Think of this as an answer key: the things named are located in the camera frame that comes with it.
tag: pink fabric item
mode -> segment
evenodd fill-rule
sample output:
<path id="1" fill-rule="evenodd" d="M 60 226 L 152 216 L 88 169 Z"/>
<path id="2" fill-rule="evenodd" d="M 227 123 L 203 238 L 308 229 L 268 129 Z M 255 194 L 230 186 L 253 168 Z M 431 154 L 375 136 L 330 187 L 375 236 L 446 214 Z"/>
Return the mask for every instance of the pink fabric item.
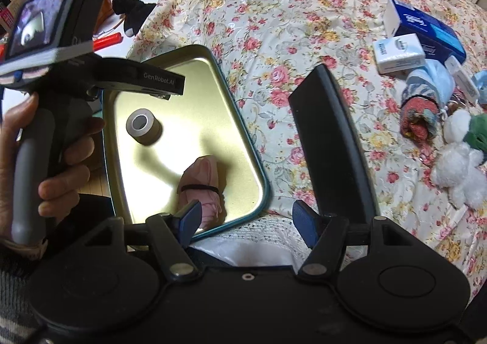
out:
<path id="1" fill-rule="evenodd" d="M 201 219 L 200 228 L 208 229 L 218 221 L 218 216 L 222 212 L 220 195 L 206 189 L 187 189 L 181 192 L 181 188 L 186 185 L 208 185 L 218 188 L 216 158 L 213 155 L 197 158 L 184 171 L 178 186 L 178 209 L 183 208 L 192 200 L 198 200 L 203 207 L 203 218 Z"/>

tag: white plush toy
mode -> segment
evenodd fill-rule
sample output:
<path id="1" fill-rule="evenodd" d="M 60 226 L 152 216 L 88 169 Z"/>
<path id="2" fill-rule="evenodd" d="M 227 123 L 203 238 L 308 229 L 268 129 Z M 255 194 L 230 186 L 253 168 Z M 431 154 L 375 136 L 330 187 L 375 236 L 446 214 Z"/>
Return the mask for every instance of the white plush toy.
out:
<path id="1" fill-rule="evenodd" d="M 462 142 L 467 135 L 472 116 L 464 109 L 457 109 L 445 120 L 443 138 L 446 143 Z"/>
<path id="2" fill-rule="evenodd" d="M 443 135 L 448 145 L 440 151 L 430 178 L 432 183 L 448 188 L 455 208 L 467 204 L 479 209 L 487 198 L 487 178 L 477 169 L 484 153 L 462 142 L 470 119 L 467 111 L 459 109 L 445 121 Z"/>

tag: blue cloth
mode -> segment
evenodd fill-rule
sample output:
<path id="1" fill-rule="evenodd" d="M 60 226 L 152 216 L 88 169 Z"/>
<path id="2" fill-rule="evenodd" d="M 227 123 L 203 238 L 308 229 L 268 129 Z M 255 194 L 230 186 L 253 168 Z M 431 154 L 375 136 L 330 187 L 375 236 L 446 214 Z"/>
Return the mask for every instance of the blue cloth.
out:
<path id="1" fill-rule="evenodd" d="M 487 104 L 487 70 L 477 72 L 472 76 L 472 81 L 475 83 L 479 91 L 479 104 Z"/>
<path id="2" fill-rule="evenodd" d="M 454 92 L 455 81 L 438 60 L 426 59 L 425 66 L 413 69 L 406 79 L 407 85 L 426 85 L 434 90 L 437 98 L 435 101 L 442 109 L 450 100 Z"/>
<path id="3" fill-rule="evenodd" d="M 412 97 L 427 97 L 438 104 L 436 91 L 429 87 L 429 85 L 423 85 L 422 83 L 406 85 L 401 95 L 401 107 Z"/>

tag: metal rivet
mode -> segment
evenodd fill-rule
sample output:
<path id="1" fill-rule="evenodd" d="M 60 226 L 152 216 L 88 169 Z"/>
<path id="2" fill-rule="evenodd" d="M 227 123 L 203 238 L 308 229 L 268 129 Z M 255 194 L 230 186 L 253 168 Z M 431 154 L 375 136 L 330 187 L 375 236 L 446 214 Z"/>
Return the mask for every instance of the metal rivet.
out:
<path id="1" fill-rule="evenodd" d="M 255 276 L 250 273 L 245 273 L 244 275 L 242 275 L 242 279 L 244 281 L 252 281 L 254 278 Z"/>
<path id="2" fill-rule="evenodd" d="M 326 267 L 320 263 L 310 263 L 303 266 L 303 271 L 308 275 L 323 275 L 326 273 Z"/>
<path id="3" fill-rule="evenodd" d="M 180 275 L 188 275 L 194 271 L 194 267 L 188 263 L 175 263 L 169 267 L 172 275 L 179 277 Z"/>

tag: wooden floor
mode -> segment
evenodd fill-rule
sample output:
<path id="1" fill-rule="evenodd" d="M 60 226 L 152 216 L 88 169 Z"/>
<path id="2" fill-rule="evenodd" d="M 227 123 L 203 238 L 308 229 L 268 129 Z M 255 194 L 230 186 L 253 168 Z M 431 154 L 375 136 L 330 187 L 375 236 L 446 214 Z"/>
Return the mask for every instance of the wooden floor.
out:
<path id="1" fill-rule="evenodd" d="M 110 197 L 105 163 L 103 162 L 103 138 L 100 134 L 93 136 L 94 152 L 84 163 L 91 172 L 88 183 L 78 189 L 79 193 L 96 194 L 97 196 Z"/>

